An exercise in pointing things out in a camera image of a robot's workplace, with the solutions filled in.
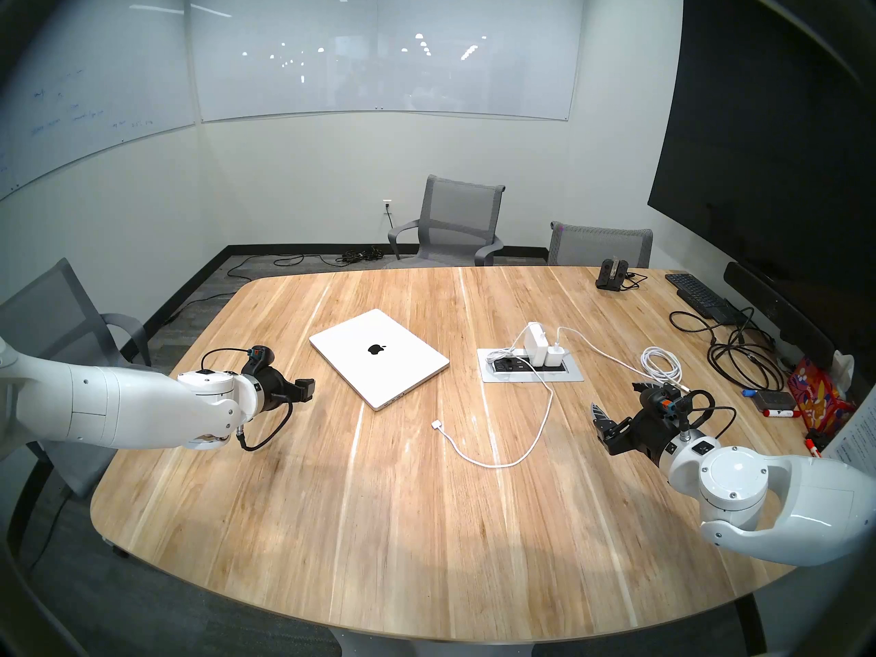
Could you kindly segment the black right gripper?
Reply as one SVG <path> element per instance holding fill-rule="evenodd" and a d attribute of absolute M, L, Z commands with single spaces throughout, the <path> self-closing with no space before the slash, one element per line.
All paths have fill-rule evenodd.
<path fill-rule="evenodd" d="M 634 382 L 632 388 L 641 399 L 669 399 L 669 385 Z M 638 451 L 658 466 L 664 455 L 674 455 L 679 449 L 677 426 L 658 414 L 643 409 L 634 418 L 616 422 L 596 403 L 591 403 L 591 416 L 598 436 L 605 437 L 605 448 L 611 456 Z"/>

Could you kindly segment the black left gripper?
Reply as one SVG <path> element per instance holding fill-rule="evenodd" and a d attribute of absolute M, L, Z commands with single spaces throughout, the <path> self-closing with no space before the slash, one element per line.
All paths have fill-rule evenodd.
<path fill-rule="evenodd" d="M 258 383 L 261 386 L 262 402 L 258 413 L 267 413 L 282 405 L 287 405 L 286 411 L 291 414 L 293 402 L 289 393 L 290 384 L 279 371 L 259 371 Z M 294 401 L 310 401 L 313 398 L 315 380 L 313 378 L 297 378 L 295 380 Z"/>

